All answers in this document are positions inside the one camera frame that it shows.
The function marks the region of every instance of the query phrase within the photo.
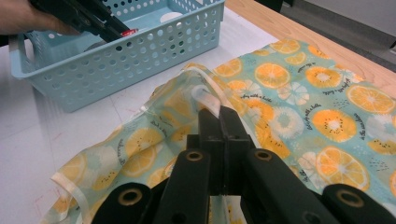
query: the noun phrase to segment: wooden surface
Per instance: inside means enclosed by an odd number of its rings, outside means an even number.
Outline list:
[[[396,73],[346,49],[253,0],[226,0],[225,6],[278,39],[286,37],[316,46],[337,63],[372,82],[396,99]]]

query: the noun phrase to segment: basket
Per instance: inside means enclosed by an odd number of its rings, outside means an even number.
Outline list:
[[[11,73],[72,112],[178,63],[215,48],[224,0],[106,0],[115,16],[138,33],[86,50],[98,36],[26,34],[10,41]],[[160,22],[167,13],[182,15]]]

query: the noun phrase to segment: screw hole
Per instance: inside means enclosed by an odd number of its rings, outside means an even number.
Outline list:
[[[256,151],[254,155],[261,161],[270,161],[272,159],[272,155],[265,151]]]
[[[187,154],[187,160],[189,161],[200,161],[204,155],[201,152],[193,151]]]
[[[364,206],[363,199],[359,195],[357,195],[349,190],[340,189],[337,191],[336,195],[337,195],[337,198],[341,202],[343,202],[351,207],[359,208],[359,207]]]
[[[320,224],[321,220],[320,217],[312,212],[305,212],[304,213],[304,221],[308,224]]]
[[[138,203],[143,197],[140,189],[126,189],[119,196],[119,204],[130,206]]]

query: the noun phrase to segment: fabric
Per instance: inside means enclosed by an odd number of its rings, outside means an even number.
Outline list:
[[[117,186],[157,185],[171,174],[186,134],[197,133],[198,111],[216,113],[219,104],[235,109],[256,146],[274,151],[308,188],[321,193],[345,183],[396,216],[395,101],[319,49],[284,39],[213,71],[188,64],[131,121],[52,177],[65,195],[43,223],[90,223]],[[245,223],[237,199],[220,201],[213,223]]]

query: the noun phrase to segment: lemon slice print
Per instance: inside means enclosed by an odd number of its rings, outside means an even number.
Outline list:
[[[310,45],[308,46],[309,52],[311,52],[313,55],[322,58],[322,59],[330,59],[329,56],[327,56],[325,53],[320,51],[319,49],[315,48],[314,46]]]
[[[171,140],[173,142],[186,142],[187,141],[187,134],[191,132],[191,126],[190,125],[185,125],[178,130],[176,130],[172,136]]]
[[[345,142],[357,132],[354,119],[340,110],[320,110],[313,116],[312,123],[334,142]]]
[[[290,82],[290,73],[276,63],[263,63],[255,72],[255,78],[264,86],[276,89]]]
[[[396,155],[396,143],[393,141],[381,141],[380,139],[375,139],[368,142],[367,145],[379,154]]]
[[[242,62],[240,59],[232,59],[227,63],[220,65],[214,69],[214,72],[221,77],[234,77],[242,71]]]
[[[117,177],[117,174],[118,172],[116,172],[115,170],[111,170],[106,174],[99,175],[96,178],[95,183],[92,185],[92,189],[101,190],[108,188],[111,183],[113,183],[113,180]]]
[[[298,159],[298,163],[303,168],[304,173],[309,178],[311,183],[317,189],[323,189],[326,187],[326,183],[319,176],[317,171],[317,155],[315,152],[308,151],[303,154],[303,156]]]
[[[233,91],[245,90],[248,87],[247,83],[243,80],[232,80],[227,85]]]
[[[389,187],[392,194],[396,197],[396,171],[390,176]]]
[[[306,59],[305,53],[300,52],[300,53],[297,53],[295,55],[285,58],[285,61],[289,64],[297,65],[297,64],[305,62],[305,59]]]
[[[390,97],[371,87],[353,85],[347,89],[346,97],[352,104],[375,114],[388,114],[395,107]]]
[[[262,125],[256,125],[255,134],[262,148],[275,152],[281,159],[290,155],[288,147],[279,137],[272,134],[266,121],[262,121]]]
[[[361,190],[370,186],[370,176],[364,165],[338,147],[325,147],[319,152],[317,169],[329,184],[347,184]]]
[[[149,170],[162,146],[149,147],[132,156],[122,167],[121,172],[129,177],[138,177]]]
[[[142,128],[132,134],[125,144],[125,152],[128,158],[145,148],[152,147],[163,139],[163,136],[155,129]]]
[[[267,49],[257,49],[252,52],[252,54],[258,55],[258,56],[267,56],[270,54],[270,51]]]
[[[190,95],[185,94],[183,90],[177,90],[165,101],[164,105],[175,109],[178,114],[186,118],[192,118],[191,102],[193,100]]]
[[[163,181],[163,170],[164,168],[159,168],[148,177],[147,185],[149,188],[152,189]]]
[[[177,160],[177,157],[174,157],[172,160],[170,160],[168,162],[168,164],[166,164],[165,168],[163,169],[163,179],[171,176],[172,171],[175,167],[176,160]]]
[[[59,173],[62,173],[66,176],[70,181],[78,184],[79,181],[84,177],[84,172],[87,167],[87,158],[85,154],[79,153],[72,160],[70,160],[67,164],[65,164],[59,170]]]
[[[248,107],[243,102],[241,97],[239,97],[239,95],[237,95],[237,93],[234,92],[219,77],[212,77],[212,78],[216,82],[216,84],[218,84],[219,87],[223,90],[223,93],[227,97],[227,100],[230,102],[230,104],[233,105],[233,108],[236,110],[236,112],[238,112],[239,116],[243,116],[246,113]]]
[[[325,67],[311,67],[305,71],[305,76],[317,88],[337,87],[342,79],[339,73]]]
[[[73,208],[74,206],[77,206],[77,205],[78,205],[77,200],[75,198],[72,198],[69,207]]]
[[[291,54],[300,49],[300,44],[298,41],[293,39],[283,39],[270,44],[270,47],[280,53]]]
[[[173,127],[179,127],[181,125],[180,122],[176,119],[176,117],[166,109],[163,109],[160,116],[163,122],[166,122],[172,125]]]
[[[252,98],[244,101],[248,106],[247,114],[256,125],[265,125],[262,120],[268,121],[274,118],[274,109],[260,99]]]
[[[57,211],[58,213],[64,213],[69,208],[69,200],[70,198],[66,196],[61,196],[58,198],[52,208],[55,209],[55,211]]]

